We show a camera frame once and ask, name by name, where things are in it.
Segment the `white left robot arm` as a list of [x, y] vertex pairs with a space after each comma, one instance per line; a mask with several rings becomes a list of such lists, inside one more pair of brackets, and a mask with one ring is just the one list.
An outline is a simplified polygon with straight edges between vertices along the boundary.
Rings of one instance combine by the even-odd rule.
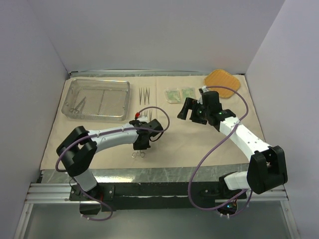
[[105, 130], [86, 130], [76, 127], [58, 146], [56, 153], [68, 175], [81, 187], [81, 194], [88, 200], [102, 193], [89, 169], [96, 153], [124, 144], [132, 144], [135, 151], [150, 148], [152, 137], [164, 132], [157, 119], [150, 122], [132, 120], [120, 127]]

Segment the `gauze packet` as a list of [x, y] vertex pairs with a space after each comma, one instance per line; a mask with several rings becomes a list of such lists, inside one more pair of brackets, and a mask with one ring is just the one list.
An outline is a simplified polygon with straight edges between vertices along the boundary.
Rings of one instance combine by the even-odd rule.
[[166, 89], [164, 91], [166, 101], [169, 104], [179, 104], [181, 103], [181, 95], [179, 89]]
[[196, 98], [196, 91], [194, 87], [182, 87], [180, 92], [183, 100], [186, 98]]

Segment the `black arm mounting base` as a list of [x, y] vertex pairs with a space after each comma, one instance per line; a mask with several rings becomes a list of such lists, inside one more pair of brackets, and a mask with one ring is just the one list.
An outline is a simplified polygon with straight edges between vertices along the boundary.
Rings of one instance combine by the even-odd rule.
[[[193, 182], [191, 198], [202, 208], [215, 207], [216, 200], [228, 200], [241, 190], [229, 190], [220, 182]], [[98, 183], [89, 195], [109, 205], [113, 211], [192, 208], [187, 182]]]

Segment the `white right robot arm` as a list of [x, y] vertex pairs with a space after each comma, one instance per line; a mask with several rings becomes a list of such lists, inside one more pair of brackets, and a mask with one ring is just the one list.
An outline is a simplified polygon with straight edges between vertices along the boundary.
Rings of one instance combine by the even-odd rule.
[[262, 194], [288, 181], [286, 158], [280, 146], [270, 146], [245, 127], [229, 109], [223, 109], [217, 91], [201, 91], [199, 100], [187, 97], [178, 118], [209, 124], [227, 136], [247, 157], [247, 171], [231, 172], [220, 177], [219, 195], [230, 198], [236, 190], [251, 189]]

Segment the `steel mesh instrument tray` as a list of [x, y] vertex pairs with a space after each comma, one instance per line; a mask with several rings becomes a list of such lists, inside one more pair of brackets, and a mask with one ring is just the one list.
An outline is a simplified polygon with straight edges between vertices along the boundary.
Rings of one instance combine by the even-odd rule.
[[[128, 81], [74, 79], [71, 81], [61, 111], [74, 120], [125, 121], [130, 93]], [[79, 114], [70, 113], [69, 110], [84, 97], [86, 103], [83, 111]]]

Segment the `beige cloth wrap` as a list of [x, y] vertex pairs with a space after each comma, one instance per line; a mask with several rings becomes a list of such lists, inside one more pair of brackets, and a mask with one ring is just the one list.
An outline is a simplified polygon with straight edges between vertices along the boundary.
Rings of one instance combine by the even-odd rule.
[[[256, 136], [264, 140], [263, 133], [255, 112], [255, 108], [249, 93], [245, 76], [235, 75], [240, 81], [238, 92], [246, 100], [249, 113], [242, 123]], [[166, 89], [181, 89], [182, 87], [194, 87], [196, 99], [200, 97], [198, 89], [204, 85], [205, 76], [176, 76], [176, 77], [73, 77], [65, 82], [58, 113], [53, 123], [53, 128], [40, 165], [41, 170], [55, 169], [58, 159], [57, 147], [77, 126], [83, 125], [86, 130], [101, 130], [119, 127], [125, 122], [98, 122], [72, 120], [62, 113], [62, 106], [66, 98], [71, 81], [74, 79], [97, 79], [128, 81], [131, 85], [130, 108], [127, 121], [134, 119], [134, 114], [144, 105], [139, 105], [139, 88], [150, 88], [150, 105], [158, 106], [165, 110], [170, 118], [170, 127], [157, 142], [151, 142], [151, 147], [145, 150], [145, 157], [132, 158], [132, 144], [124, 144], [112, 147], [95, 154], [91, 169], [120, 169], [120, 168], [164, 168], [164, 167], [194, 167], [204, 155], [225, 136], [214, 127], [193, 123], [189, 120], [180, 120], [177, 114], [181, 111], [182, 104], [169, 104], [166, 101], [164, 91]], [[230, 165], [248, 163], [247, 157], [231, 141], [227, 140], [218, 147], [204, 161], [202, 166]]]

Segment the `orange woven bamboo tray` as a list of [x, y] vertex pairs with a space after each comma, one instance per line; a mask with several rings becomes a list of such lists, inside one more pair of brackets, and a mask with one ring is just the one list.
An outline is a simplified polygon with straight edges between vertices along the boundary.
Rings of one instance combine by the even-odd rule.
[[[239, 90], [241, 87], [240, 81], [230, 73], [222, 69], [216, 69], [204, 78], [204, 85], [206, 86], [223, 86]], [[211, 91], [217, 91], [220, 98], [228, 99], [234, 95], [234, 92], [225, 88], [210, 88]]]

